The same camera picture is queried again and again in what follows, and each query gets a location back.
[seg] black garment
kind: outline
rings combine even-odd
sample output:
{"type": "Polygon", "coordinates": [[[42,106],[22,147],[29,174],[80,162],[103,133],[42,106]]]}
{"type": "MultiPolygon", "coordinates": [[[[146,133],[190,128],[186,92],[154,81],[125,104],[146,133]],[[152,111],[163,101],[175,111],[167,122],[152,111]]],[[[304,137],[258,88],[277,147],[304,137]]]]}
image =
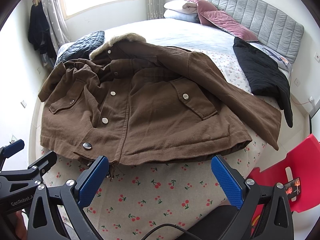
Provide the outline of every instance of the black garment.
{"type": "Polygon", "coordinates": [[[89,54],[96,48],[100,47],[103,44],[103,41],[104,31],[98,31],[85,35],[62,53],[57,60],[57,64],[61,61],[64,63],[68,60],[78,58],[89,59],[89,54]]]}
{"type": "Polygon", "coordinates": [[[290,85],[286,76],[278,69],[278,64],[238,37],[235,37],[233,51],[249,82],[251,93],[275,98],[280,109],[284,110],[288,126],[292,127],[290,85]]]}
{"type": "MultiPolygon", "coordinates": [[[[202,240],[216,240],[227,228],[237,211],[238,209],[234,206],[218,206],[187,231],[202,240]]],[[[251,225],[249,224],[242,239],[250,239],[250,235],[251,225]]],[[[194,240],[194,238],[183,233],[176,240],[194,240]]]]}
{"type": "Polygon", "coordinates": [[[35,50],[39,49],[40,54],[47,53],[48,57],[57,58],[51,41],[50,27],[41,2],[37,6],[31,7],[28,41],[33,44],[35,50]]]}

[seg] pink pillow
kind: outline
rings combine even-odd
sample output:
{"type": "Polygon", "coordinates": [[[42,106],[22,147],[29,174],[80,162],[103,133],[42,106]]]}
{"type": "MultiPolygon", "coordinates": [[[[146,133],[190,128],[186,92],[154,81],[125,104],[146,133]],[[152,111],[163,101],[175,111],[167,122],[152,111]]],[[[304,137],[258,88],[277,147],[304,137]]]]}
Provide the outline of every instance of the pink pillow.
{"type": "Polygon", "coordinates": [[[218,28],[230,33],[233,36],[239,37],[244,41],[258,41],[257,36],[252,31],[236,22],[236,20],[228,15],[225,11],[208,11],[202,12],[201,15],[218,28]]]}
{"type": "Polygon", "coordinates": [[[217,8],[211,2],[208,2],[207,0],[185,0],[185,1],[194,2],[197,4],[197,12],[198,12],[200,23],[202,25],[212,26],[212,23],[201,15],[201,13],[205,11],[217,11],[217,8]]]}

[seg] red chair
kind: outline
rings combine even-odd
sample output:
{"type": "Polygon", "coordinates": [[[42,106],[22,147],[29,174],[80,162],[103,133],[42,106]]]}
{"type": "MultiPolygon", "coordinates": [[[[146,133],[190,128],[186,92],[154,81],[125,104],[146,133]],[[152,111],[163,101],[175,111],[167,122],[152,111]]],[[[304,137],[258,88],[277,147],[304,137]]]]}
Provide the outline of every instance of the red chair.
{"type": "MultiPolygon", "coordinates": [[[[291,211],[303,212],[320,204],[320,143],[310,134],[297,147],[287,153],[284,160],[260,172],[256,167],[248,178],[259,185],[273,186],[277,182],[288,182],[285,168],[290,167],[293,179],[300,177],[301,194],[295,201],[289,200],[291,211]]],[[[260,215],[262,205],[259,205],[253,215],[253,220],[260,215]]]]}

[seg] window frame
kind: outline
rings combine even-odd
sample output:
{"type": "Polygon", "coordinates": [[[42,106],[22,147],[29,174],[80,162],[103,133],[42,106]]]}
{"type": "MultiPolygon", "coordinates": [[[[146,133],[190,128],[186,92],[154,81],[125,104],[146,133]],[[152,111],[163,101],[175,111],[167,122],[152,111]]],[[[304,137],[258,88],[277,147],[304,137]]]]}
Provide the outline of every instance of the window frame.
{"type": "Polygon", "coordinates": [[[71,15],[67,15],[66,14],[66,5],[64,3],[64,0],[60,0],[60,5],[61,5],[61,11],[62,11],[62,14],[63,14],[63,18],[65,20],[68,20],[68,19],[72,18],[73,16],[76,16],[78,14],[84,13],[84,12],[89,11],[91,9],[94,9],[94,8],[97,8],[97,7],[100,7],[100,6],[104,6],[104,5],[107,5],[107,4],[118,3],[118,2],[123,2],[123,1],[132,1],[132,0],[115,0],[115,1],[111,1],[111,2],[101,3],[101,4],[97,4],[95,6],[86,8],[86,9],[84,9],[82,11],[76,12],[76,13],[71,14],[71,15]]]}

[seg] fur collar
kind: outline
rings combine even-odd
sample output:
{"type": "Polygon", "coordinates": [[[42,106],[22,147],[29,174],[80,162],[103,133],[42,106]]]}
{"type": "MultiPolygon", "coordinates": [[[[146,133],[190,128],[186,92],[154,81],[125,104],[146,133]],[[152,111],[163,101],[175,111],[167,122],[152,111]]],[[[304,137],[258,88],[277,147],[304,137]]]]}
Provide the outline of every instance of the fur collar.
{"type": "Polygon", "coordinates": [[[106,49],[109,49],[111,46],[113,46],[115,43],[121,40],[146,42],[146,39],[137,33],[126,33],[120,36],[113,36],[109,41],[102,44],[99,48],[91,52],[89,55],[90,59],[94,59],[97,55],[99,55],[106,49]]]}

